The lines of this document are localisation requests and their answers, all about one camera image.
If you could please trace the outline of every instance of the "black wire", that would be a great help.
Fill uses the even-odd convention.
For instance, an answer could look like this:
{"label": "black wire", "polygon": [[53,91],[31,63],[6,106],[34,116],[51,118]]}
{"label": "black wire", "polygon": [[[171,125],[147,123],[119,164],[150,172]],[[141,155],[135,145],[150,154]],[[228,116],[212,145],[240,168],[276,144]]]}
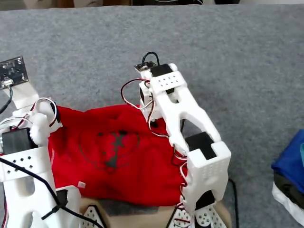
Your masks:
{"label": "black wire", "polygon": [[237,192],[237,185],[236,183],[228,178],[228,181],[231,182],[232,184],[232,188],[233,188],[233,193],[234,193],[234,210],[235,210],[235,214],[236,214],[236,227],[239,228],[239,218],[238,218],[238,192]]}
{"label": "black wire", "polygon": [[11,88],[11,86],[9,85],[9,100],[6,102],[6,104],[0,109],[0,114],[2,114],[5,109],[7,109],[7,107],[9,106],[9,104],[11,103],[12,99],[13,99],[13,89]]}
{"label": "black wire", "polygon": [[[14,163],[12,163],[12,162],[10,162],[10,161],[8,161],[8,160],[5,160],[5,159],[3,159],[3,158],[1,158],[1,157],[0,157],[0,162],[4,163],[4,164],[6,164],[6,165],[8,165],[8,166],[10,166],[10,167],[13,167],[13,168],[15,168],[16,170],[20,170],[21,172],[24,172],[24,173],[26,173],[27,175],[29,175],[29,176],[31,176],[31,177],[37,179],[38,181],[41,181],[42,183],[44,183],[44,185],[46,186],[47,190],[51,193],[51,195],[52,195],[52,197],[53,197],[55,203],[56,203],[58,206],[60,206],[60,201],[59,201],[59,199],[58,199],[56,193],[53,191],[53,189],[51,188],[50,184],[49,184],[45,179],[43,179],[42,177],[40,177],[40,176],[34,174],[33,172],[28,171],[28,170],[26,170],[25,168],[20,167],[20,166],[14,164]],[[99,227],[99,228],[103,228],[103,227],[102,227],[99,223],[97,223],[96,221],[94,221],[94,220],[92,220],[92,219],[90,219],[90,218],[88,218],[88,217],[86,217],[86,216],[83,216],[83,215],[81,215],[81,214],[78,214],[78,213],[72,211],[71,209],[67,208],[66,206],[63,206],[63,207],[60,207],[60,208],[61,208],[62,210],[65,210],[66,212],[70,213],[71,215],[74,215],[74,216],[76,216],[76,217],[78,217],[78,218],[80,218],[80,219],[83,219],[83,220],[85,220],[85,221],[87,221],[87,222],[90,222],[90,223],[94,224],[95,226],[97,226],[97,227]]]}
{"label": "black wire", "polygon": [[182,131],[184,130],[184,125],[185,125],[185,119],[183,119],[181,121],[181,126],[180,126],[180,132],[182,133]]}
{"label": "black wire", "polygon": [[150,51],[150,52],[148,52],[147,54],[145,54],[145,55],[142,57],[142,65],[143,65],[144,62],[146,61],[146,58],[147,58],[148,55],[155,55],[156,60],[157,60],[157,65],[160,65],[160,59],[158,58],[158,55],[157,55],[154,51]]}

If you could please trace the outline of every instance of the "wire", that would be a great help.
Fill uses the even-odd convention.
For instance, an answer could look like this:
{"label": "wire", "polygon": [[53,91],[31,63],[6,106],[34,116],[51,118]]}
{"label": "wire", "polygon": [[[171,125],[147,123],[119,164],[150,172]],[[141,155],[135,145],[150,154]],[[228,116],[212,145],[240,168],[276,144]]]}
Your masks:
{"label": "wire", "polygon": [[24,117],[11,117],[11,118],[6,118],[6,119],[2,120],[2,121],[0,122],[0,126],[3,125],[4,123],[8,122],[8,121],[19,120],[19,119],[21,119],[22,121],[27,121],[27,122],[29,122],[31,125],[33,124],[29,119],[26,119],[26,118],[24,118]]}
{"label": "wire", "polygon": [[145,55],[142,57],[142,65],[143,65],[144,62],[146,61],[146,58],[147,58],[148,55],[155,55],[156,60],[157,60],[157,65],[160,65],[160,59],[158,58],[158,55],[157,55],[154,51],[150,51],[150,52],[148,52],[147,54],[145,54]]}
{"label": "wire", "polygon": [[35,110],[36,107],[37,107],[37,104],[40,103],[41,101],[49,101],[53,106],[54,106],[54,109],[55,109],[55,113],[54,113],[54,118],[52,119],[51,123],[49,124],[49,126],[51,127],[55,121],[56,121],[56,118],[57,118],[57,105],[55,104],[54,101],[52,101],[51,99],[49,98],[46,98],[46,97],[42,97],[42,98],[39,98],[34,104],[33,104],[33,107],[31,108],[31,111]]}
{"label": "wire", "polygon": [[185,119],[183,119],[181,121],[181,125],[180,125],[180,132],[182,133],[182,131],[184,130],[184,125],[185,125]]}
{"label": "wire", "polygon": [[10,105],[12,99],[13,99],[13,89],[11,88],[12,86],[9,85],[9,100],[5,103],[5,105],[0,109],[0,114],[2,114],[6,109],[7,107]]}
{"label": "wire", "polygon": [[154,111],[154,108],[155,108],[155,100],[154,100],[154,98],[153,98],[153,95],[151,95],[151,98],[152,98],[152,107],[151,107],[151,111],[150,111],[150,113],[149,113],[149,115],[148,115],[148,118],[147,118],[147,122],[148,122],[149,129],[150,129],[150,131],[151,131],[153,134],[155,134],[155,135],[157,135],[157,136],[159,136],[159,137],[166,137],[166,138],[169,139],[169,135],[167,135],[167,134],[156,133],[156,132],[153,131],[152,128],[151,128],[151,117],[152,117],[152,114],[153,114],[153,111]]}
{"label": "wire", "polygon": [[3,218],[3,223],[2,223],[1,228],[6,228],[6,225],[7,225],[7,222],[8,222],[8,217],[9,217],[8,207],[7,207],[7,204],[6,204],[6,197],[5,197],[5,193],[4,193],[4,218]]}
{"label": "wire", "polygon": [[237,185],[236,183],[231,179],[228,178],[228,181],[231,182],[232,188],[233,188],[233,194],[234,194],[234,210],[236,214],[236,228],[239,228],[239,218],[238,218],[238,192],[237,192]]}
{"label": "wire", "polygon": [[122,87],[121,90],[120,90],[120,95],[122,96],[123,101],[126,102],[128,105],[130,105],[130,106],[132,106],[132,107],[134,107],[134,108],[136,108],[136,109],[138,109],[138,110],[142,110],[142,109],[148,107],[150,104],[152,104],[152,100],[149,101],[149,102],[148,102],[145,106],[143,106],[143,107],[137,107],[136,105],[132,104],[131,102],[129,102],[129,101],[124,97],[124,88],[125,88],[127,85],[129,85],[131,82],[134,82],[134,81],[144,81],[145,83],[149,83],[149,82],[150,82],[148,79],[144,79],[144,78],[141,78],[141,77],[140,77],[140,78],[136,78],[136,79],[132,79],[132,80],[128,81],[127,83],[125,83],[125,84],[123,85],[123,87]]}
{"label": "wire", "polygon": [[[55,109],[55,113],[54,113],[54,117],[51,121],[51,123],[49,124],[49,126],[53,126],[53,124],[55,123],[56,119],[57,119],[57,113],[58,113],[58,108],[57,108],[57,105],[54,101],[52,101],[51,99],[49,98],[46,98],[46,97],[42,97],[42,98],[39,98],[34,104],[33,106],[31,107],[30,111],[34,111],[37,107],[37,104],[40,103],[41,101],[49,101],[53,106],[54,106],[54,109]],[[17,127],[15,129],[18,129],[22,124],[24,123],[24,121],[20,121],[20,123],[17,125]]]}
{"label": "wire", "polygon": [[[50,184],[49,184],[45,179],[43,179],[42,177],[40,177],[40,176],[34,174],[33,172],[28,171],[27,169],[25,169],[25,168],[23,168],[23,167],[20,167],[20,166],[14,164],[14,163],[11,163],[10,161],[8,161],[8,160],[6,160],[6,159],[3,159],[3,158],[1,158],[1,157],[0,157],[0,162],[4,163],[4,164],[6,164],[6,165],[8,165],[8,166],[10,166],[10,167],[13,167],[13,168],[15,168],[16,170],[20,170],[21,172],[24,172],[24,173],[26,173],[27,175],[29,175],[29,176],[31,176],[31,177],[37,179],[38,181],[44,183],[44,185],[46,186],[46,188],[48,189],[48,191],[49,191],[50,194],[52,195],[52,197],[53,197],[55,203],[56,203],[58,206],[60,206],[60,201],[59,201],[59,199],[58,199],[56,193],[53,191],[53,189],[51,188]],[[62,210],[65,210],[66,212],[70,213],[71,215],[74,215],[74,216],[76,216],[76,217],[78,217],[78,218],[80,218],[80,219],[83,219],[83,220],[85,220],[85,221],[87,221],[87,222],[90,222],[90,223],[94,224],[94,225],[97,226],[98,228],[103,228],[103,227],[102,227],[99,223],[97,223],[96,221],[94,221],[94,220],[92,220],[92,219],[90,219],[90,218],[88,218],[88,217],[86,217],[86,216],[83,216],[83,215],[81,215],[81,214],[78,214],[78,213],[76,213],[76,212],[70,210],[70,209],[67,208],[66,206],[62,206],[62,207],[60,207],[60,208],[61,208]]]}

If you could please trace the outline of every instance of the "white wire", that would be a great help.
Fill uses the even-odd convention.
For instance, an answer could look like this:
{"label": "white wire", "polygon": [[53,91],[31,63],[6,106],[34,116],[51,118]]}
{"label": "white wire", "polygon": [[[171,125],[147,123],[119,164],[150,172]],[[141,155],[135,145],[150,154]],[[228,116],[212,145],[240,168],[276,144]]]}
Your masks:
{"label": "white wire", "polygon": [[154,131],[152,131],[152,129],[151,129],[151,117],[152,117],[152,115],[153,115],[154,107],[155,107],[155,101],[154,101],[153,96],[152,96],[152,103],[153,103],[153,104],[152,104],[152,108],[151,108],[151,113],[149,114],[149,117],[148,117],[148,119],[147,119],[149,129],[150,129],[150,131],[151,131],[153,134],[155,134],[155,135],[157,135],[157,136],[159,136],[159,137],[166,137],[167,139],[169,139],[169,136],[168,136],[168,135],[166,135],[166,134],[157,134],[157,133],[155,133]]}
{"label": "white wire", "polygon": [[51,155],[51,167],[53,166],[54,163],[54,157],[55,157],[55,151],[52,149],[52,155]]}
{"label": "white wire", "polygon": [[127,82],[126,84],[124,84],[124,86],[122,87],[122,98],[123,98],[123,101],[124,102],[126,102],[128,105],[131,105],[132,107],[134,107],[134,108],[136,108],[136,109],[138,109],[138,110],[142,110],[142,109],[145,109],[146,107],[148,107],[150,104],[152,104],[152,101],[149,101],[145,106],[143,106],[143,107],[137,107],[136,105],[134,105],[134,104],[132,104],[131,102],[129,102],[126,98],[125,98],[125,96],[124,96],[124,88],[127,86],[127,85],[129,85],[130,83],[132,83],[134,80],[131,80],[131,81],[129,81],[129,82]]}
{"label": "white wire", "polygon": [[180,174],[183,177],[183,179],[185,180],[185,182],[187,182],[186,176],[185,176],[184,172],[182,171],[182,168],[184,167],[185,164],[187,164],[187,163],[185,162],[180,166]]}
{"label": "white wire", "polygon": [[8,121],[13,121],[13,120],[24,120],[24,121],[29,122],[31,125],[33,125],[33,123],[29,119],[26,119],[26,118],[23,118],[23,117],[11,117],[11,118],[6,118],[6,119],[2,120],[0,122],[0,126],[5,124]]}
{"label": "white wire", "polygon": [[55,122],[56,117],[57,117],[57,106],[56,106],[56,104],[55,104],[54,101],[52,101],[51,99],[46,98],[46,97],[39,98],[39,99],[34,103],[34,109],[33,109],[32,111],[34,111],[34,110],[36,109],[36,105],[37,105],[38,103],[40,103],[41,101],[44,101],[44,100],[47,100],[47,101],[49,101],[50,103],[52,103],[53,106],[54,106],[54,109],[55,109],[54,118],[52,119],[52,121],[51,121],[51,123],[50,123],[50,125],[51,125],[51,124],[53,124],[53,123]]}

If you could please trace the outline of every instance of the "red cloth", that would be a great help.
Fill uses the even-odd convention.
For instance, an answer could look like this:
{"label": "red cloth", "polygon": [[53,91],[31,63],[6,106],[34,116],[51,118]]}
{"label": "red cloth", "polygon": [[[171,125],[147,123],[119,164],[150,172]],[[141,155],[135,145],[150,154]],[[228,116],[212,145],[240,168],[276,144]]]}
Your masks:
{"label": "red cloth", "polygon": [[[49,138],[56,188],[77,186],[91,198],[146,206],[179,202],[183,179],[172,165],[168,139],[151,133],[142,113],[128,105],[86,112],[58,107],[63,128]],[[158,120],[157,131],[166,133]]]}

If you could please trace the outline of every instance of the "gray carpet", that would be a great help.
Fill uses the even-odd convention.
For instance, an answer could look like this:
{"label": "gray carpet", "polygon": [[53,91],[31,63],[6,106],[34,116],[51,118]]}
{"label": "gray carpet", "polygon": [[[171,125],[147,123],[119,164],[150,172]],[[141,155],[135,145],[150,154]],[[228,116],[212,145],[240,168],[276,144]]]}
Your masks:
{"label": "gray carpet", "polygon": [[[270,165],[304,122],[304,5],[2,11],[0,22],[0,61],[23,55],[39,94],[74,109],[121,103],[147,51],[175,63],[232,151],[241,227],[300,227],[271,195]],[[224,202],[234,218],[230,185]]]}

